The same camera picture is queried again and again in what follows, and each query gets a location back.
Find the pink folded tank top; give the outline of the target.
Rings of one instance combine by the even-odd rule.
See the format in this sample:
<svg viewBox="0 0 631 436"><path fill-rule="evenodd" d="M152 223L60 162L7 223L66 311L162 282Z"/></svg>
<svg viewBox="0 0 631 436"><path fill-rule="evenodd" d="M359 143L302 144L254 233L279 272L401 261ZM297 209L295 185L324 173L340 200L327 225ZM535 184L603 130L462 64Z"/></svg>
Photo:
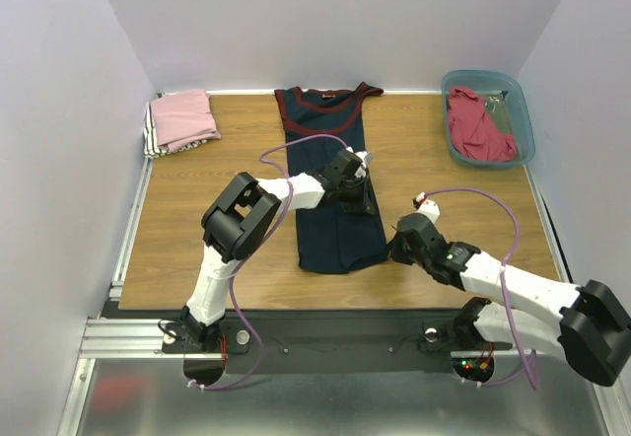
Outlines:
<svg viewBox="0 0 631 436"><path fill-rule="evenodd" d="M210 109L210 96L203 89L163 95L151 101L148 108L160 146L176 150L195 140L221 138Z"/></svg>

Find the aluminium frame rail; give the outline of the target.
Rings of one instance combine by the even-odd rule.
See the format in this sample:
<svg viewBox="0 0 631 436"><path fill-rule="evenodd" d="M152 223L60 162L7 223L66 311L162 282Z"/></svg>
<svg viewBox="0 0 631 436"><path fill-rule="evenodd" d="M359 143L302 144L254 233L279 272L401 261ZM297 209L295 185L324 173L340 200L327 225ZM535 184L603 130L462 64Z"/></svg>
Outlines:
<svg viewBox="0 0 631 436"><path fill-rule="evenodd" d="M220 320L220 342L201 351L185 338L181 324L151 319L98 319L88 322L81 353L95 358L166 356L237 361L302 353L375 356L404 354L475 356L509 347L500 329L492 342L461 337L454 310L250 310L241 320L229 311Z"/></svg>

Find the red tank top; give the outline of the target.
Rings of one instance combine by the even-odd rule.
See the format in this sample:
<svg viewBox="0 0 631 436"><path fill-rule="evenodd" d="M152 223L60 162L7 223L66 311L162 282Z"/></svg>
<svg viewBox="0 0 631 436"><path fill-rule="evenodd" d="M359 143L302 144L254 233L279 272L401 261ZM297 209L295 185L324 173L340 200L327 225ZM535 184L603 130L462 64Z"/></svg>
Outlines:
<svg viewBox="0 0 631 436"><path fill-rule="evenodd" d="M486 99L464 87L450 88L448 122L451 142L464 157L487 162L509 162L517 154L517 140L502 133L486 108Z"/></svg>

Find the navy jersey tank top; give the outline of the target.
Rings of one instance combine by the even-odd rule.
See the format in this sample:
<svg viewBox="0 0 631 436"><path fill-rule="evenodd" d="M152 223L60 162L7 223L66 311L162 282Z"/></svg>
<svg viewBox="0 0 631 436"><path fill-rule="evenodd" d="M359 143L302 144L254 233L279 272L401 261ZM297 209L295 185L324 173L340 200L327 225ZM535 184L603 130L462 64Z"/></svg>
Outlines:
<svg viewBox="0 0 631 436"><path fill-rule="evenodd" d="M386 234L369 174L350 173L342 151L366 149L363 101L381 88L361 83L353 90L279 89L275 99L285 132L290 175L313 174L324 188L315 209L296 212L299 267L344 274L386 261Z"/></svg>

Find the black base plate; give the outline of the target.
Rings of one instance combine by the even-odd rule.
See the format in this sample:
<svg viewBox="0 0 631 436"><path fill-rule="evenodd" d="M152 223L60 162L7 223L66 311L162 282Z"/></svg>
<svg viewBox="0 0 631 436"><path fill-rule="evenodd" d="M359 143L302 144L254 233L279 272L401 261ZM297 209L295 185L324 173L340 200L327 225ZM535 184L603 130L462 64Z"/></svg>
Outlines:
<svg viewBox="0 0 631 436"><path fill-rule="evenodd" d="M461 337L458 309L248 310L217 324L215 339L198 344L182 324L161 322L163 351L186 369L229 375L364 372L450 373L456 352L477 355L478 337Z"/></svg>

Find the teal plastic bin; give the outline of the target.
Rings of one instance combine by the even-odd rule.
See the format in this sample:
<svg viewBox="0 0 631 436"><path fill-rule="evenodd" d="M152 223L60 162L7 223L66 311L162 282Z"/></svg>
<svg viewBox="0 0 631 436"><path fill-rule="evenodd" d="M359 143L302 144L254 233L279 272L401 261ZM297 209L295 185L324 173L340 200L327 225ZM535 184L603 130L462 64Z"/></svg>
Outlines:
<svg viewBox="0 0 631 436"><path fill-rule="evenodd" d="M517 154L509 162L477 161L462 156L452 145L448 122L448 96L450 88L464 86L485 98L486 94L502 92L513 130L517 140ZM442 102L444 128L449 154L461 166L485 170L507 170L526 164L534 155L535 146L526 98L519 83L513 78L498 72L483 70L456 70L446 74L442 80Z"/></svg>

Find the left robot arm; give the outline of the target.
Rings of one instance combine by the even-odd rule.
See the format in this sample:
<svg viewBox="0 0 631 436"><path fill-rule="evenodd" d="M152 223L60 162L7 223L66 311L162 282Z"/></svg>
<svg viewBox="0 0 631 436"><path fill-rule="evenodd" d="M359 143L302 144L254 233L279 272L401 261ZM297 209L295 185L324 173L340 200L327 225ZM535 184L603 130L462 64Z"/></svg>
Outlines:
<svg viewBox="0 0 631 436"><path fill-rule="evenodd" d="M231 283L239 269L293 210L341 203L372 212L368 200L372 154L344 147L319 168L263 180L243 172L219 194L201 219L203 256L196 284L180 312L185 339L196 350L220 342Z"/></svg>

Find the green garment in bin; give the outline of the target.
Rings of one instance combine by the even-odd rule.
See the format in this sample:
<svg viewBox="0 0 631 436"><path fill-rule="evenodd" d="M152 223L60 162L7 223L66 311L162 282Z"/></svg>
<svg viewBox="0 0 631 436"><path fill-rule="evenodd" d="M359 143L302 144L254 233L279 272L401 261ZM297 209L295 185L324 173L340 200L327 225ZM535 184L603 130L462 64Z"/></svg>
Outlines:
<svg viewBox="0 0 631 436"><path fill-rule="evenodd" d="M502 92L485 95L485 107L496 128L503 134L512 134L509 113Z"/></svg>

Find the striped folded tank top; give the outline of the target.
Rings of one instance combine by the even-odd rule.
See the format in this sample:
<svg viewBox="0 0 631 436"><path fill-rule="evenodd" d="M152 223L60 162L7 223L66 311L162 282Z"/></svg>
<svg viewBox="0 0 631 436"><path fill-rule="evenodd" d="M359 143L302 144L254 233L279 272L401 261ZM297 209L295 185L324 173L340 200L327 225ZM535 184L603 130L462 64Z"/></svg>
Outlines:
<svg viewBox="0 0 631 436"><path fill-rule="evenodd" d="M208 139L195 140L195 141L185 144L184 146L176 150L170 150L167 147L160 146L158 144L158 139L157 139L156 125L153 120L150 108L147 108L147 111L145 114L143 135L144 135L143 152L144 152L144 156L149 159L157 159L157 158L161 158L167 155L191 150L208 142Z"/></svg>

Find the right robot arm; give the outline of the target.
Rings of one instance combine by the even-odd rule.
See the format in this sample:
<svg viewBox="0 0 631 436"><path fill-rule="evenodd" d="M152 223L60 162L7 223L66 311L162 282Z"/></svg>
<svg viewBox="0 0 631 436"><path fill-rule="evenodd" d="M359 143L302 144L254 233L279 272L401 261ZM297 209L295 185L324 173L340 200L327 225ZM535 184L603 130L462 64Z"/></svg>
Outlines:
<svg viewBox="0 0 631 436"><path fill-rule="evenodd" d="M581 377L612 386L630 359L630 315L613 292L550 280L510 265L480 248L449 242L423 213L400 218L392 258L416 264L435 281L481 299L454 323L456 341L522 344L564 359Z"/></svg>

